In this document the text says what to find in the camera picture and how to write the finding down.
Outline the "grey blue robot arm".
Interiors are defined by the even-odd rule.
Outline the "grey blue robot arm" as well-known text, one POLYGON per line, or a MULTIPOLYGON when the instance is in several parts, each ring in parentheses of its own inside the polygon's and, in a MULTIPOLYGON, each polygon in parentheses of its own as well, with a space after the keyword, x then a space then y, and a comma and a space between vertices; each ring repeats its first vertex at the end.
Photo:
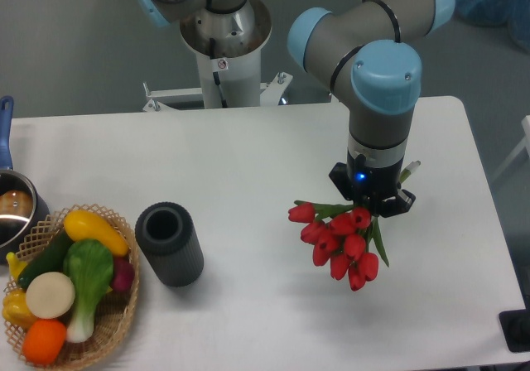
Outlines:
MULTIPOLYGON (((260 0, 138 0, 158 26, 178 22, 195 52, 206 108, 260 103, 261 49, 271 17, 260 0)), ((342 196, 373 214, 410 210, 402 169, 422 62, 410 41, 447 23, 455 0, 361 0, 336 15, 314 7, 291 25, 292 59, 349 109, 346 163, 330 172, 342 196)))

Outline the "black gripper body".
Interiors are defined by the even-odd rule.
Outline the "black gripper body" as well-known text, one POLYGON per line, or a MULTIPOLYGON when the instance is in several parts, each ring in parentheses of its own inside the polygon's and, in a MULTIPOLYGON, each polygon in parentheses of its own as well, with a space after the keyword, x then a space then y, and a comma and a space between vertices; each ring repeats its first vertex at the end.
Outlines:
POLYGON ((383 168, 370 167, 364 156, 355 159, 347 155, 348 176, 354 184, 354 202, 366 208, 373 216, 379 215, 382 201, 397 194, 402 189, 399 176, 402 171, 402 160, 383 168))

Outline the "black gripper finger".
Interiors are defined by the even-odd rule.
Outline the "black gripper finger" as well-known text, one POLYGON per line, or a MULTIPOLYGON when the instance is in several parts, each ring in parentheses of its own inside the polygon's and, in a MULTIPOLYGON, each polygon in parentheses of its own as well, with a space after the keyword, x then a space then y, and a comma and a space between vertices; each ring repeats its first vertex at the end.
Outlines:
POLYGON ((329 178, 345 200, 354 200, 354 184, 348 176, 346 164, 342 162, 337 162, 331 169, 329 173, 329 178))
POLYGON ((407 213, 413 206, 416 196, 409 190, 398 189, 397 194, 381 202, 379 215, 382 217, 393 217, 407 213))

